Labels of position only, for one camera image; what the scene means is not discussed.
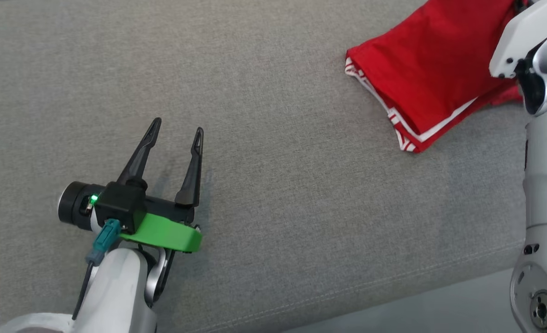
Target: teal connector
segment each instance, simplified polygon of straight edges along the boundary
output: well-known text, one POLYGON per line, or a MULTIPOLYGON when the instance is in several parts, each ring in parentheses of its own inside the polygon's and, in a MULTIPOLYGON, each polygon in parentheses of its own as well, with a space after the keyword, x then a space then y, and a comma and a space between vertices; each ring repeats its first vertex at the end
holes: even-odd
POLYGON ((98 233, 92 244, 92 250, 86 256, 86 262, 92 262, 94 266, 100 265, 100 262, 104 259, 104 253, 119 238, 119 234, 121 234, 121 223, 119 223, 119 220, 108 219, 105 221, 103 229, 98 233))

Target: green bracket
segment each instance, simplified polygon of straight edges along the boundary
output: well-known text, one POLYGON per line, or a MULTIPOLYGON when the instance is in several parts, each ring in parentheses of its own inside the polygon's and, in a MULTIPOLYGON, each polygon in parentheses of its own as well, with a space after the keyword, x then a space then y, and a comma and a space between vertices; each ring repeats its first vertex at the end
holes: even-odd
POLYGON ((202 234, 190 226, 148 213, 135 234, 121 234, 121 238, 174 251, 196 252, 202 234))

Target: stitched seam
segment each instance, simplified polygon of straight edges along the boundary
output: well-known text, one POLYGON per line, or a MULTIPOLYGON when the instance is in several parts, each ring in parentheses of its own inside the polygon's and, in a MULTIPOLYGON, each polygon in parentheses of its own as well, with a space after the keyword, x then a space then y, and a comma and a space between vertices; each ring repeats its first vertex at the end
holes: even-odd
POLYGON ((371 288, 371 287, 374 287, 374 286, 382 286, 384 284, 388 284, 388 283, 391 283, 391 282, 394 282, 394 281, 404 280, 405 278, 411 278, 411 277, 414 277, 414 276, 423 275, 423 274, 426 274, 428 272, 435 271, 434 268, 436 268, 436 267, 438 267, 438 269, 448 268, 448 267, 454 266, 457 263, 464 263, 466 261, 471 261, 473 259, 479 259, 481 257, 485 257, 485 256, 491 255, 493 253, 503 252, 503 251, 514 248, 514 247, 516 247, 518 245, 521 245, 521 244, 523 244, 523 240, 518 241, 518 242, 514 242, 514 243, 510 243, 510 244, 505 245, 503 247, 492 248, 492 249, 488 249, 486 251, 482 251, 482 252, 479 252, 479 253, 474 253, 473 255, 467 255, 465 257, 460 257, 459 259, 453 259, 451 261, 447 261, 446 263, 440 263, 440 264, 435 264, 435 265, 431 265, 431 266, 424 267, 424 268, 418 268, 414 271, 409 271, 409 272, 404 272, 404 273, 401 273, 401 274, 396 274, 394 276, 384 277, 384 278, 381 278, 379 280, 374 280, 374 281, 370 281, 370 282, 361 283, 361 284, 351 286, 351 287, 347 287, 347 288, 343 288, 343 289, 340 289, 340 290, 337 290, 337 291, 331 291, 329 293, 324 293, 323 295, 319 295, 319 296, 316 296, 316 297, 311 297, 311 298, 308 298, 308 299, 304 299, 302 301, 290 303, 290 304, 287 304, 287 305, 278 306, 277 308, 270 308, 269 310, 263 310, 261 312, 257 312, 256 314, 248 314, 246 316, 242 316, 242 317, 235 318, 233 320, 228 320, 228 321, 225 321, 225 322, 221 322, 219 324, 214 324, 214 325, 210 325, 208 327, 202 327, 202 328, 194 329, 193 331, 188 331, 187 333, 195 333, 195 332, 198 332, 198 331, 205 331, 205 333, 212 333, 214 331, 219 331, 219 330, 225 329, 227 327, 235 327, 235 326, 238 326, 240 324, 245 324, 245 323, 248 323, 248 322, 251 322, 251 321, 260 320, 261 318, 265 318, 267 316, 273 316, 273 315, 276 315, 276 314, 280 314, 282 312, 287 312, 287 311, 290 311, 290 310, 294 310, 295 308, 300 308, 300 307, 303 307, 303 306, 316 304, 318 302, 328 301, 330 299, 334 299, 334 298, 337 298, 337 297, 341 296, 341 295, 337 295, 337 294, 345 293, 346 291, 349 291, 349 293, 353 293, 354 291, 360 291, 360 290, 368 289, 368 288, 371 288), (247 320, 247 321, 238 322, 237 324, 233 324, 233 325, 227 325, 231 322, 237 322, 237 321, 245 320, 247 318, 251 318, 251 317, 255 317, 255 316, 257 316, 257 317, 252 318, 252 319, 247 320), (210 331, 206 331, 206 329, 211 329, 211 328, 217 327, 217 326, 225 326, 225 327, 216 328, 216 329, 212 329, 210 331))

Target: gray sofa cushion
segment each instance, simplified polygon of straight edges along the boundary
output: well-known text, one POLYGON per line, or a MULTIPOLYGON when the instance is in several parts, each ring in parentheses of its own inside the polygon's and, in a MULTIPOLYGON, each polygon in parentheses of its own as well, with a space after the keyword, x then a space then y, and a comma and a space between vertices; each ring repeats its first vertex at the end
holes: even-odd
POLYGON ((519 106, 400 152, 345 51, 422 0, 0 1, 0 324, 73 310, 91 233, 73 180, 115 179, 152 118, 172 198, 205 129, 199 253, 176 256, 159 332, 279 331, 513 266, 519 106))

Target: red garment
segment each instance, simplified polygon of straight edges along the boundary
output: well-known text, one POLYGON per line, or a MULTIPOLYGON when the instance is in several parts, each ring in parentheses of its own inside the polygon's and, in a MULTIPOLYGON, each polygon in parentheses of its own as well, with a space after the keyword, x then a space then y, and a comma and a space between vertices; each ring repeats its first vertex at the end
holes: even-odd
POLYGON ((486 104, 517 100, 489 61, 514 0, 429 0, 386 34, 347 51, 345 73, 385 106, 400 149, 423 152, 486 104))

